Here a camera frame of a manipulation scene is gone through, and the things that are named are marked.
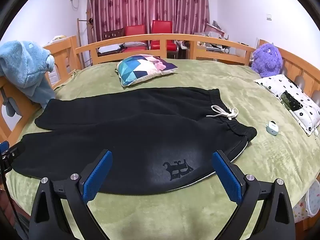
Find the black pants with white stripe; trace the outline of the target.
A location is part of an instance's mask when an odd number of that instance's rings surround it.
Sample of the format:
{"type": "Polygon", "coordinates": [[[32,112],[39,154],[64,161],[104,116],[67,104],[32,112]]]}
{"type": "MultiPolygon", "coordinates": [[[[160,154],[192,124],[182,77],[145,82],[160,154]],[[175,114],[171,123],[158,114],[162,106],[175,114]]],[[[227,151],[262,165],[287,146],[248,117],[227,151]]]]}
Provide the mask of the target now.
{"type": "Polygon", "coordinates": [[[25,134],[13,169],[63,180],[103,150],[113,155],[100,191],[164,193],[214,173],[214,152],[233,160],[257,135],[233,117],[218,89],[141,88],[74,100],[52,99],[25,134]]]}

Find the small light blue case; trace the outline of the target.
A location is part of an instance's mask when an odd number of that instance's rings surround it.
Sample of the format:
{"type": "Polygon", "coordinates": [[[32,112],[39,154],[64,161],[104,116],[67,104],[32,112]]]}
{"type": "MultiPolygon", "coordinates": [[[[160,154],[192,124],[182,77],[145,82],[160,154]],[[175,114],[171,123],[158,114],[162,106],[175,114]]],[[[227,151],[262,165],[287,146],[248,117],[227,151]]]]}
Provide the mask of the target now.
{"type": "Polygon", "coordinates": [[[266,131],[272,136],[276,136],[279,133],[279,127],[273,120],[271,120],[266,124],[266,131]]]}

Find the light blue fleece garment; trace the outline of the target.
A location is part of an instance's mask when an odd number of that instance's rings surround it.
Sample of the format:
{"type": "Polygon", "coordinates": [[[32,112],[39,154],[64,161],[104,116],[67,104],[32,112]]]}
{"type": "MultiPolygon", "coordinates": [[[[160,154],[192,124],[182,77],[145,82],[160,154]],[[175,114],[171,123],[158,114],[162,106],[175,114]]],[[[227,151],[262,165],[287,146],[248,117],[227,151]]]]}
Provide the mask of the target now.
{"type": "Polygon", "coordinates": [[[54,66],[51,52],[35,42],[13,40],[1,45],[1,76],[42,108],[55,98],[46,78],[54,66]]]}

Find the dark green item on pillow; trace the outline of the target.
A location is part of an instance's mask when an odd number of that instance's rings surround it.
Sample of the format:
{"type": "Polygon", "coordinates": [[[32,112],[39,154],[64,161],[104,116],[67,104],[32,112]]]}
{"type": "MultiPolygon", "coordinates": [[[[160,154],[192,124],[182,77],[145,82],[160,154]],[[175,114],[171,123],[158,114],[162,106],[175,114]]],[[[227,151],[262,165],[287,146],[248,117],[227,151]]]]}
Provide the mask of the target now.
{"type": "Polygon", "coordinates": [[[298,102],[291,94],[289,94],[287,91],[285,91],[280,96],[281,103],[291,111],[297,111],[303,108],[303,105],[298,102]]]}

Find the white floral pillow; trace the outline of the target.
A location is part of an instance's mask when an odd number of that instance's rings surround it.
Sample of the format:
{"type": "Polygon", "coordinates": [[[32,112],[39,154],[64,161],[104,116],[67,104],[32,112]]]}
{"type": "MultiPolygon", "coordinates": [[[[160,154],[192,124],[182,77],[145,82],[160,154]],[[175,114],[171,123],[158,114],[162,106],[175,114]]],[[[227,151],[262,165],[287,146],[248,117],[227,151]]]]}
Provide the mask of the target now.
{"type": "Polygon", "coordinates": [[[320,108],[295,83],[283,74],[256,79],[255,83],[277,98],[308,136],[319,136],[320,108]]]}

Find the geometric patterned cushion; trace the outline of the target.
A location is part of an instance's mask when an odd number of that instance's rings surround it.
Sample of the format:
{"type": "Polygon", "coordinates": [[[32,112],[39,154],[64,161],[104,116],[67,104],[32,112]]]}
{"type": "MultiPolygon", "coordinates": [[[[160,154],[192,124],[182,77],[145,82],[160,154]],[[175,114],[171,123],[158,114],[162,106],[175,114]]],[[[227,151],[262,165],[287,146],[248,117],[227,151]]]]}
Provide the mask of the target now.
{"type": "Polygon", "coordinates": [[[155,77],[174,73],[178,67],[160,57],[150,54],[129,56],[117,64],[120,84],[129,87],[155,77]]]}

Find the purple plush toy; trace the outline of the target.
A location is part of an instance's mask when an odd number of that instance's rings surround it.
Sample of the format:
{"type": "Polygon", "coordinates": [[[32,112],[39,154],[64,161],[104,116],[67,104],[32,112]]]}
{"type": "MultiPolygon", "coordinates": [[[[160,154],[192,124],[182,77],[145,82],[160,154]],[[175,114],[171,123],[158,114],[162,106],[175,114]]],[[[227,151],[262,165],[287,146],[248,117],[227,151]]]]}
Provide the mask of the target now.
{"type": "Polygon", "coordinates": [[[253,52],[253,62],[251,68],[260,77],[278,75],[283,66],[283,59],[279,49],[270,43],[261,45],[253,52]]]}

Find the dark wooden chair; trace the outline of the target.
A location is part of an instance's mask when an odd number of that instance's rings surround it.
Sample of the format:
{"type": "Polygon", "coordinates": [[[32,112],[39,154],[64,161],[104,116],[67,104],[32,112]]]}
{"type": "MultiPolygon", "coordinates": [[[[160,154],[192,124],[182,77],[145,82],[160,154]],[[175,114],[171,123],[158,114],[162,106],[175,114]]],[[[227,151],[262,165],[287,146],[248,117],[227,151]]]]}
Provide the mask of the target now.
{"type": "MultiPolygon", "coordinates": [[[[124,36],[124,29],[123,28],[113,30],[113,31],[103,32],[103,40],[109,40],[112,38],[117,38],[117,37],[122,37],[122,36],[124,36]]],[[[122,43],[112,44],[112,45],[103,46],[103,47],[98,48],[98,53],[100,53],[101,55],[116,54],[116,53],[120,53],[123,48],[124,48],[124,46],[122,43]]]]}

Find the dark red striped curtain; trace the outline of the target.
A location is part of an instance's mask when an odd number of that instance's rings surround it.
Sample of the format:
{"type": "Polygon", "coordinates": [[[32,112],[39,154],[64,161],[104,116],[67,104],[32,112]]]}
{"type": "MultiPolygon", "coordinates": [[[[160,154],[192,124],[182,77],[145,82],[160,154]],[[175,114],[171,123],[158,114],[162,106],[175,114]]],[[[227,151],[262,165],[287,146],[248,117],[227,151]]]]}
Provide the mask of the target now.
{"type": "Polygon", "coordinates": [[[209,22],[208,0],[88,0],[93,20],[93,40],[126,26],[144,25],[150,33],[154,20],[172,22],[180,34],[203,32],[209,22]]]}

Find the wooden bed frame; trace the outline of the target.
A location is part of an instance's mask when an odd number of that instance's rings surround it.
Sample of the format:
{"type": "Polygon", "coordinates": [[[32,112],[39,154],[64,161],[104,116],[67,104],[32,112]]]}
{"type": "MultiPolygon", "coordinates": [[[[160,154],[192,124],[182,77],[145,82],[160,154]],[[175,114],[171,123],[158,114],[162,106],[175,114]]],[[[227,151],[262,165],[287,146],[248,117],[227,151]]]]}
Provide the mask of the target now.
{"type": "MultiPolygon", "coordinates": [[[[227,61],[234,64],[243,64],[247,66],[249,64],[251,54],[255,50],[250,46],[237,42],[189,34],[132,35],[112,38],[81,47],[78,46],[76,37],[72,36],[63,38],[45,47],[53,55],[55,63],[57,64],[56,69],[60,77],[60,80],[52,87],[56,88],[57,86],[67,81],[72,76],[74,70],[82,69],[79,57],[80,53],[89,51],[92,63],[100,64],[122,60],[129,56],[135,55],[134,51],[129,51],[128,53],[98,56],[98,48],[100,47],[125,42],[159,41],[159,48],[148,50],[147,53],[150,55],[159,56],[161,58],[166,58],[168,40],[189,41],[190,48],[188,50],[188,56],[191,60],[195,60],[197,58],[217,59],[223,62],[227,61]],[[198,42],[207,42],[240,49],[243,50],[245,54],[244,56],[237,56],[233,54],[209,52],[206,49],[201,48],[198,45],[198,42]]],[[[304,84],[303,90],[308,96],[319,95],[319,69],[293,53],[290,53],[284,49],[279,49],[279,51],[284,60],[284,68],[288,77],[292,80],[302,81],[302,83],[304,84]]],[[[1,118],[1,141],[8,141],[10,144],[14,144],[17,141],[24,126],[28,122],[29,118],[40,108],[40,106],[36,103],[32,103],[22,92],[20,92],[4,77],[1,77],[1,89],[4,90],[5,94],[8,97],[13,98],[16,101],[22,114],[20,120],[18,120],[13,129],[10,129],[5,120],[1,118]]]]}

